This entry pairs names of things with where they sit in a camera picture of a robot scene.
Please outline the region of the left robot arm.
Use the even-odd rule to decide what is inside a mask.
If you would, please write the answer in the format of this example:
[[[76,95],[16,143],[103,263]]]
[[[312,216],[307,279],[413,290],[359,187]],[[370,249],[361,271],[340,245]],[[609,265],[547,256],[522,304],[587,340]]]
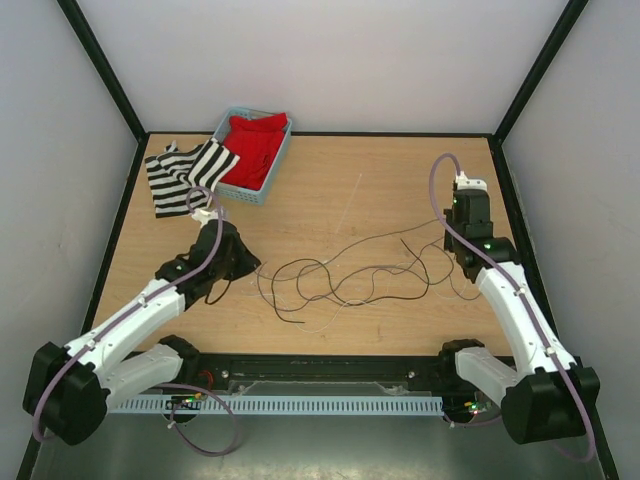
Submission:
[[[171,335],[142,354],[134,355],[134,348],[206,297],[216,282],[243,278],[259,264],[235,225],[211,220],[201,226],[187,253],[164,263],[108,320],[63,346],[48,342],[40,347],[23,398],[34,438],[58,437],[77,445],[110,411],[138,394],[163,383],[194,384],[199,352],[188,341]]]

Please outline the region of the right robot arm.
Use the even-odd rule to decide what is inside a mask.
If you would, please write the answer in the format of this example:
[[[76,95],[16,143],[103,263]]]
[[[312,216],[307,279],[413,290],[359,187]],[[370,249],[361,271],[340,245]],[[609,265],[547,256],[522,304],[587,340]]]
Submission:
[[[579,366],[550,328],[512,242],[494,236],[485,182],[458,179],[444,218],[444,248],[492,308],[515,365],[505,365],[477,340],[449,342],[443,350],[450,356],[437,365],[439,381],[450,389],[476,386],[499,406],[518,444],[592,438],[598,376]]]

